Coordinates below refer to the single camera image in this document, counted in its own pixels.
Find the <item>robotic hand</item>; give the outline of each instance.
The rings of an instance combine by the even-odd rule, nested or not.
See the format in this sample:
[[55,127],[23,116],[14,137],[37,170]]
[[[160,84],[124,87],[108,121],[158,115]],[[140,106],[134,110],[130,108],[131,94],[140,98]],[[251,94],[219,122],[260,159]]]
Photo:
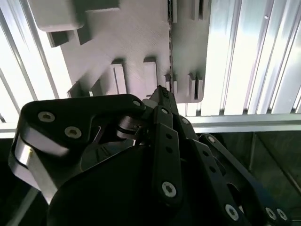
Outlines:
[[[135,144],[81,170],[85,150],[125,139]],[[291,224],[215,137],[195,134],[163,87],[143,102],[125,94],[29,103],[9,164],[44,195],[48,226]]]

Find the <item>bolt head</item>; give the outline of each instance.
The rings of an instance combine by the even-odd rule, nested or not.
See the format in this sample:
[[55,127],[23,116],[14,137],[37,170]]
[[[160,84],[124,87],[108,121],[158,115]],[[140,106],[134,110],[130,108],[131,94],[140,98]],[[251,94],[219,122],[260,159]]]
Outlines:
[[277,213],[283,220],[288,220],[286,214],[281,209],[277,209]]
[[275,213],[268,207],[265,208],[265,211],[267,212],[268,216],[273,219],[273,220],[276,220],[277,217],[275,215]]
[[81,137],[81,131],[77,127],[69,126],[65,129],[65,135],[73,139],[78,139]]
[[182,121],[183,121],[186,125],[189,124],[189,121],[188,121],[187,119],[185,119],[185,118],[182,118]]
[[226,204],[225,210],[226,210],[227,214],[229,215],[229,217],[232,218],[232,220],[238,221],[239,215],[233,206],[231,206],[230,204]]
[[208,140],[209,140],[211,143],[215,143],[215,140],[214,140],[214,138],[213,138],[213,137],[211,137],[211,136],[208,136]]
[[141,106],[141,103],[140,103],[139,101],[137,101],[137,100],[134,100],[133,103],[134,103],[134,105],[136,105],[136,106]]
[[177,194],[174,185],[168,181],[162,183],[162,190],[164,194],[169,198],[174,198],[175,195]]
[[162,111],[164,114],[168,114],[168,111],[165,110],[164,108],[162,108],[161,111]]
[[53,122],[55,120],[55,116],[51,112],[40,112],[38,118],[42,122]]

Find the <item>metal screw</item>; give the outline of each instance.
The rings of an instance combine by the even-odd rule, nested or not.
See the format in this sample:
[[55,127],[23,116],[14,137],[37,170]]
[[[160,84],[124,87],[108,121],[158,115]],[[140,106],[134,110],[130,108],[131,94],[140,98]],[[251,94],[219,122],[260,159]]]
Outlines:
[[211,136],[208,136],[208,140],[209,140],[211,143],[215,143],[215,140],[214,140],[214,138],[213,138],[213,137],[211,137]]
[[141,106],[141,104],[139,103],[139,101],[134,100],[133,103],[134,103],[134,105]]
[[232,220],[238,221],[239,215],[233,206],[226,204],[225,210],[226,210],[227,214],[232,218]]
[[281,209],[277,209],[277,212],[283,220],[287,220],[286,214]]
[[162,108],[161,111],[162,111],[164,114],[168,114],[168,111],[165,110],[164,108]]
[[67,137],[78,139],[81,137],[81,131],[79,128],[74,126],[69,126],[65,129],[65,134]]
[[185,123],[185,124],[189,124],[189,121],[187,120],[187,119],[185,119],[185,118],[182,118],[182,121]]
[[270,218],[272,218],[273,220],[276,220],[276,215],[270,208],[266,207],[265,211],[267,212],[267,214]]
[[164,194],[169,198],[174,198],[177,194],[177,190],[175,189],[174,185],[172,183],[169,183],[168,181],[163,182],[162,190]]
[[43,122],[53,122],[55,120],[55,116],[51,112],[40,112],[38,118]]

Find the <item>hole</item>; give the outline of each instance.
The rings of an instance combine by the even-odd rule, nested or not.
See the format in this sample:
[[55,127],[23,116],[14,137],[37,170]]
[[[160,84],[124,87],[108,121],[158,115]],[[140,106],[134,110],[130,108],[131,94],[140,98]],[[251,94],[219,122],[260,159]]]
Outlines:
[[198,7],[198,18],[203,19],[203,1],[199,1],[199,7]]
[[226,175],[226,169],[225,169],[225,167],[220,163],[220,161],[217,158],[214,157],[214,160],[215,160],[215,162],[216,162],[216,164],[218,166],[218,169],[222,173],[222,175],[225,176]]
[[168,134],[168,133],[166,133],[166,137],[168,138],[168,139],[172,139],[173,137],[170,135],[170,134]]
[[230,209],[229,212],[230,212],[231,215],[233,215],[233,216],[235,215],[235,212],[234,212],[233,209]]
[[244,208],[242,206],[242,199],[239,190],[231,183],[227,183],[227,187],[234,199],[235,204],[239,207],[239,210],[244,213]]
[[215,173],[215,172],[216,172],[215,168],[213,168],[212,166],[209,166],[209,169],[210,169],[210,170],[211,170],[211,172],[213,172],[213,173]]
[[44,114],[43,115],[43,119],[50,119],[50,118],[51,118],[51,116],[49,114]]
[[166,150],[167,150],[168,153],[172,153],[173,152],[173,150],[170,147],[166,147]]
[[166,190],[169,192],[169,193],[171,193],[173,190],[171,189],[171,187],[170,186],[166,186]]
[[204,156],[207,156],[207,157],[209,156],[209,154],[205,151],[203,151],[203,154],[204,154]]
[[75,129],[71,129],[71,130],[69,131],[69,134],[72,134],[72,135],[77,135],[77,132],[76,132],[76,130],[75,130]]

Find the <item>metal bar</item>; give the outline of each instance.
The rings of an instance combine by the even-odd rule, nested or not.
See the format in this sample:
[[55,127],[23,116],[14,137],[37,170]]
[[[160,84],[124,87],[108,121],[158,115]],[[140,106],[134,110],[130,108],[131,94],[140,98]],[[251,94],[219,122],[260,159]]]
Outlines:
[[281,81],[279,77],[282,77],[283,70],[285,69],[286,52],[291,48],[289,43],[291,36],[294,35],[292,31],[299,6],[299,1],[286,1],[281,23],[277,29],[277,38],[272,49],[268,69],[265,73],[264,85],[261,90],[260,100],[256,110],[257,114],[266,114],[267,110],[272,108],[272,106],[270,106],[271,103],[274,103],[278,85]]
[[201,115],[219,115],[237,1],[212,1]]
[[34,39],[34,43],[36,45],[36,48],[37,48],[37,50],[40,54],[41,61],[44,65],[44,68],[45,68],[45,71],[46,71],[51,89],[53,91],[53,94],[55,95],[56,99],[59,99],[59,95],[58,95],[58,92],[57,92],[57,89],[56,89],[56,86],[55,86],[55,82],[53,80],[49,65],[48,65],[47,60],[46,60],[45,52],[43,50],[43,46],[42,46],[42,43],[41,43],[41,40],[40,40],[40,37],[39,37],[39,33],[37,31],[37,27],[36,27],[35,22],[33,20],[33,16],[31,14],[31,11],[29,9],[28,1],[20,1],[20,4],[21,4],[21,7],[23,9],[23,12],[24,12],[29,30],[30,30],[30,32],[32,34],[32,37]]
[[227,99],[230,74],[231,74],[231,69],[232,69],[236,37],[237,37],[237,32],[238,32],[238,24],[239,24],[241,6],[242,6],[242,0],[235,1],[234,15],[233,15],[231,33],[230,33],[229,51],[228,51],[227,63],[226,63],[226,72],[225,72],[225,77],[224,77],[224,86],[223,86],[223,91],[222,91],[221,109],[225,109],[225,106],[226,106],[226,99]]
[[21,2],[3,0],[0,7],[38,99],[54,99],[55,92],[49,82],[47,68],[42,62]]
[[11,33],[10,33],[8,24],[6,23],[4,15],[3,15],[3,13],[2,13],[1,10],[0,10],[0,26],[3,29],[4,35],[5,35],[7,41],[9,43],[9,45],[10,45],[10,48],[11,48],[13,54],[14,54],[16,62],[18,63],[18,65],[20,67],[20,70],[21,70],[21,72],[22,72],[22,74],[24,76],[25,82],[27,84],[27,87],[28,87],[28,89],[30,91],[30,94],[31,94],[33,100],[38,100],[37,95],[36,95],[36,93],[35,93],[35,91],[33,89],[32,83],[30,81],[30,78],[28,76],[28,73],[26,71],[26,68],[24,66],[24,63],[23,63],[23,61],[21,59],[20,53],[19,53],[19,51],[17,49],[15,41],[14,41],[14,39],[13,39]]
[[192,0],[191,19],[197,21],[199,17],[200,0]]
[[174,93],[174,73],[173,73],[173,0],[168,0],[168,37],[169,37],[169,69],[170,69],[170,83],[169,90]]
[[301,130],[301,114],[187,117],[196,133]]
[[186,116],[197,116],[197,109],[198,109],[197,103],[188,103]]
[[5,123],[5,119],[4,119],[4,117],[1,115],[1,113],[0,113],[0,123]]
[[300,20],[301,4],[299,5],[293,28],[291,30],[287,49],[284,54],[283,64],[279,72],[274,95],[270,103],[272,113],[290,113],[293,108],[292,99],[296,99],[301,85],[298,75],[300,65]]
[[14,104],[11,100],[11,96],[8,93],[6,85],[2,82],[0,78],[0,106],[1,115],[5,118],[5,122],[15,122],[18,121],[19,114]]
[[275,161],[277,166],[280,168],[286,179],[289,181],[289,183],[293,186],[295,191],[301,196],[301,186],[299,183],[296,181],[294,175],[291,173],[290,169],[286,164],[281,160],[281,156],[277,152],[277,150],[273,147],[273,145],[270,142],[264,141],[262,139],[261,135],[257,135],[258,140],[262,143],[264,148],[267,150],[269,155],[272,157],[272,159]]
[[262,22],[265,20],[267,2],[270,1],[242,1],[224,115],[237,115],[244,112],[252,67],[258,53],[256,49],[262,35]]
[[177,0],[172,1],[173,4],[173,23],[177,23],[177,17],[178,17],[178,9],[177,9]]
[[0,124],[0,133],[15,132],[17,123],[2,123]]
[[250,151],[250,163],[248,170],[252,171],[253,163],[254,163],[254,154],[255,154],[255,144],[256,144],[256,134],[252,133],[252,141],[251,141],[251,151]]
[[188,85],[188,94],[190,101],[194,101],[195,99],[195,89],[196,89],[196,76],[193,74],[189,74],[189,85]]
[[177,104],[179,115],[185,116],[186,115],[186,104]]
[[9,87],[8,82],[6,81],[6,78],[5,78],[5,76],[4,76],[3,71],[1,70],[1,68],[0,68],[0,79],[2,80],[2,83],[3,83],[4,87],[6,88],[6,91],[8,92],[8,95],[9,95],[9,97],[11,99],[11,102],[13,103],[16,111],[18,112],[18,114],[20,114],[21,110],[19,108],[19,105],[18,105],[18,103],[17,103],[17,101],[16,101],[16,99],[14,97],[13,92],[11,91],[11,88]]
[[117,94],[126,94],[127,93],[127,86],[126,86],[126,79],[125,79],[125,73],[122,63],[120,64],[111,64],[111,70],[112,74],[115,78],[116,88],[117,88]]
[[267,72],[269,66],[271,65],[272,55],[275,50],[276,38],[281,25],[285,4],[285,1],[274,2],[273,10],[269,17],[269,25],[266,34],[266,39],[268,38],[269,41],[265,41],[263,46],[260,62],[256,72],[256,79],[251,94],[251,100],[248,107],[248,114],[255,114],[257,112],[258,104],[263,92],[262,87],[265,83]]
[[21,202],[19,208],[15,212],[12,219],[6,224],[6,226],[18,226],[21,222],[22,218],[25,216],[27,210],[29,209],[30,205],[36,198],[38,194],[38,190],[35,188],[31,188],[27,195],[24,197],[23,201]]
[[252,91],[254,88],[254,83],[256,80],[256,75],[257,75],[257,71],[258,71],[258,67],[259,67],[259,62],[261,60],[263,46],[266,41],[266,36],[268,33],[268,28],[269,28],[269,24],[270,24],[270,18],[271,18],[273,6],[274,6],[274,0],[267,2],[266,9],[264,12],[265,16],[262,21],[261,30],[259,33],[259,40],[257,43],[256,58],[254,60],[253,66],[252,66],[250,82],[249,82],[247,93],[246,93],[244,109],[249,109],[249,105],[250,105],[250,101],[251,101],[251,97],[252,97]]
[[301,86],[299,88],[299,92],[295,99],[295,103],[293,104],[293,109],[295,113],[300,113],[300,100],[301,100]]

